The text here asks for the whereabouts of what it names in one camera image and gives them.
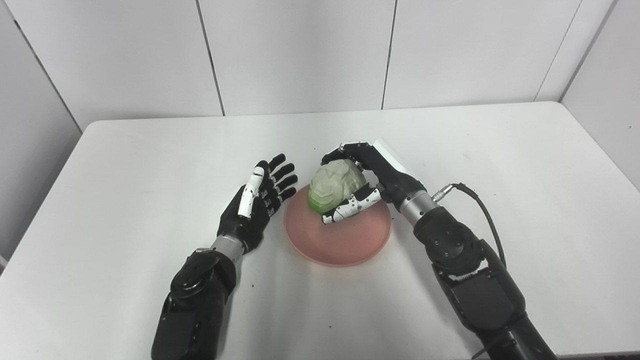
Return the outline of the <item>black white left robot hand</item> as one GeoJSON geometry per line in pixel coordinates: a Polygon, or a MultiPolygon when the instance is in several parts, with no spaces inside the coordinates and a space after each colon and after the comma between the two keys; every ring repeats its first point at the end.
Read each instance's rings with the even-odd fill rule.
{"type": "Polygon", "coordinates": [[[270,219],[297,189],[295,165],[284,153],[261,160],[220,216],[217,236],[239,241],[249,253],[262,242],[270,219]]]}

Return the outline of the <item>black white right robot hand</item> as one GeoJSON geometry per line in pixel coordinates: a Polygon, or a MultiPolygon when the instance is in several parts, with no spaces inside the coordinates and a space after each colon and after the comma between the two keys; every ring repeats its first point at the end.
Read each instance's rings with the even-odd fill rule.
{"type": "Polygon", "coordinates": [[[324,166],[338,160],[353,162],[359,174],[370,171],[377,177],[378,183],[371,185],[366,182],[359,189],[348,192],[346,198],[338,205],[323,212],[323,224],[338,223],[352,218],[380,201],[392,204],[410,224],[415,224],[435,207],[423,183],[408,173],[382,140],[376,140],[372,144],[342,143],[325,154],[321,164],[324,166]]]}

